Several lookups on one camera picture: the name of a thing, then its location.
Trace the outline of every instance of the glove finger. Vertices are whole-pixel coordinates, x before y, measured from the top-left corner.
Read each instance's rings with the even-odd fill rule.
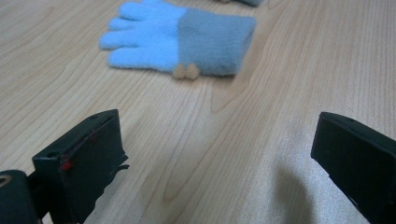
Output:
[[[172,72],[177,56],[158,48],[121,48],[110,52],[108,64],[120,68],[153,68]]]
[[[149,5],[126,2],[120,6],[119,15],[131,21],[145,21],[155,15],[155,11],[154,7]]]
[[[130,30],[135,27],[136,21],[128,21],[122,18],[114,18],[108,23],[110,31]]]
[[[107,32],[99,39],[101,49],[117,49],[121,47],[136,48],[144,41],[134,30]]]
[[[142,3],[144,4],[156,4],[161,3],[163,0],[143,0]]]

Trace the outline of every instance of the red mark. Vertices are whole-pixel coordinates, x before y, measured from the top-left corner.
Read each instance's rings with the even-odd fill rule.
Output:
[[[66,161],[66,162],[64,162],[64,164],[62,164],[61,170],[68,171],[68,170],[70,170],[73,167],[73,165],[74,165],[73,162]]]

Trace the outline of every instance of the black object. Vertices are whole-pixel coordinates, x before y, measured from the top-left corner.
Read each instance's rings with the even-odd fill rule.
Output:
[[[83,223],[96,200],[128,168],[118,110],[87,119],[33,156],[35,171],[0,172],[0,223]]]
[[[340,115],[322,112],[311,151],[370,223],[396,223],[396,142]]]

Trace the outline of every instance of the light blue glove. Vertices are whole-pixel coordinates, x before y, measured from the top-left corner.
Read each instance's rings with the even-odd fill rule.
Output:
[[[251,42],[256,21],[175,7],[160,0],[127,2],[110,21],[101,49],[114,49],[110,66],[152,68],[175,77],[234,75]]]

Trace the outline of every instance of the wood grain surface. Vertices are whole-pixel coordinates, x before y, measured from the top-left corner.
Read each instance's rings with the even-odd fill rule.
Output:
[[[396,1],[169,2],[258,20],[237,76],[109,68],[120,0],[1,1],[0,170],[117,108],[131,167],[86,223],[368,223],[310,150],[321,111],[396,139]]]

